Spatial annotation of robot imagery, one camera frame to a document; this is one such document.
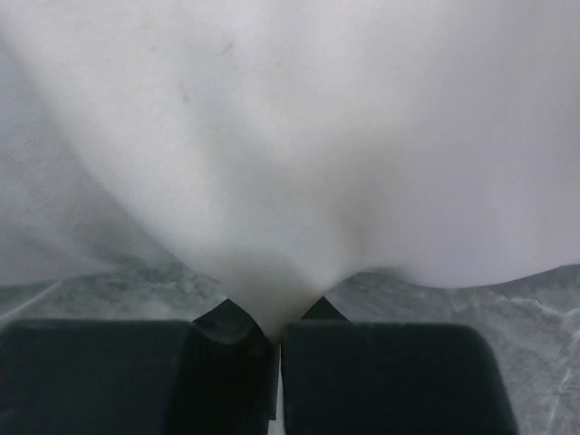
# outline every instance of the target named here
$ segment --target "marble countertop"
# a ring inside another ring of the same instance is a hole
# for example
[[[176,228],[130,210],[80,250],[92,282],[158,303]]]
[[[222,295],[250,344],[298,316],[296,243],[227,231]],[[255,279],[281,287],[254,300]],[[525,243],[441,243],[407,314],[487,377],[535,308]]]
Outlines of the marble countertop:
[[[0,320],[193,319],[224,299],[179,266],[0,289]],[[329,299],[351,320],[468,324],[493,346],[522,435],[580,433],[580,266],[503,285],[440,290],[362,274]],[[282,433],[279,424],[272,433]]]

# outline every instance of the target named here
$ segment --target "black object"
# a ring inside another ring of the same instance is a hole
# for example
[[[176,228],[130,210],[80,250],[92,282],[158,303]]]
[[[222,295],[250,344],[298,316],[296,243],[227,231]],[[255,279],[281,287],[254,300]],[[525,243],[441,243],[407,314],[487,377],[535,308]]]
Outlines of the black object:
[[[193,324],[15,322],[0,335],[0,434],[267,434],[277,369],[229,301]]]
[[[493,353],[453,325],[283,334],[287,435],[515,435]],[[2,435],[266,435],[278,352],[226,301],[193,323],[20,321],[0,333]]]
[[[282,342],[287,435],[516,435],[487,343],[465,326],[301,321]]]

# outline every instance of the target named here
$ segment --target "gray floor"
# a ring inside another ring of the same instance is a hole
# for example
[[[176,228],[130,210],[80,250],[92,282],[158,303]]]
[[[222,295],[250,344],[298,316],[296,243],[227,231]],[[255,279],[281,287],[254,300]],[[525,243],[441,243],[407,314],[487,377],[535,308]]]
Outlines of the gray floor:
[[[32,302],[17,308],[30,297]],[[329,299],[353,320],[474,326],[496,351],[521,433],[580,433],[580,266],[469,290],[421,288],[365,274],[339,285]],[[4,321],[191,319],[221,300],[217,283],[170,266],[0,289],[0,313]]]

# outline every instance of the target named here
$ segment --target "marble tile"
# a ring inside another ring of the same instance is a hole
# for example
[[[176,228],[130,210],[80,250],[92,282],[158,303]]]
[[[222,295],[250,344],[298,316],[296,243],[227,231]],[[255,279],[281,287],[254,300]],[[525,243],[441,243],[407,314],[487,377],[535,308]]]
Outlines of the marble tile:
[[[27,288],[41,297],[16,311],[15,290],[6,290],[12,299],[0,290],[0,314],[4,307],[10,318],[193,319],[224,299],[218,283],[178,265],[73,279],[42,294],[45,288]],[[329,299],[352,320],[475,327],[496,352],[522,435],[580,433],[580,266],[463,290],[362,274]],[[279,422],[271,433],[283,433]]]

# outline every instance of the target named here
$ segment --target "fabric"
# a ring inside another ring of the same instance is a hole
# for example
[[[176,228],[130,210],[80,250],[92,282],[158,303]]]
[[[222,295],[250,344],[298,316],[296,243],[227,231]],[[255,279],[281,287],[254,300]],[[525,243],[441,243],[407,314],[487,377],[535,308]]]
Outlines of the fabric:
[[[0,5],[12,282],[175,256],[275,334],[360,270],[580,259],[576,0]]]

